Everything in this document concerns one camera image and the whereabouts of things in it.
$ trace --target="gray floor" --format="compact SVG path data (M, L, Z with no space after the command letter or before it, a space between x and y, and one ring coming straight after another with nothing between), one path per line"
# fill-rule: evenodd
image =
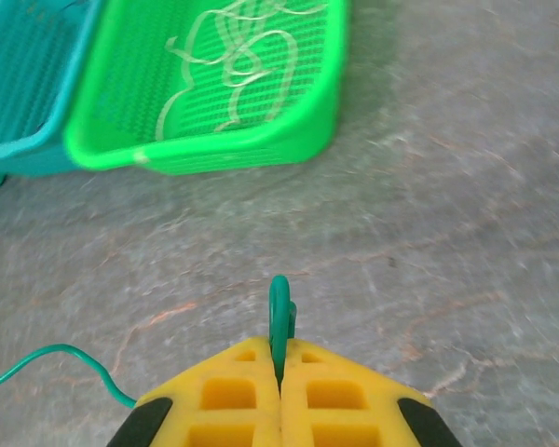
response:
M0 189L0 372L72 343L140 396L265 333L284 273L297 336L426 392L466 447L558 447L559 0L401 3L353 0L310 163ZM0 446L104 445L127 414L56 355L0 387Z

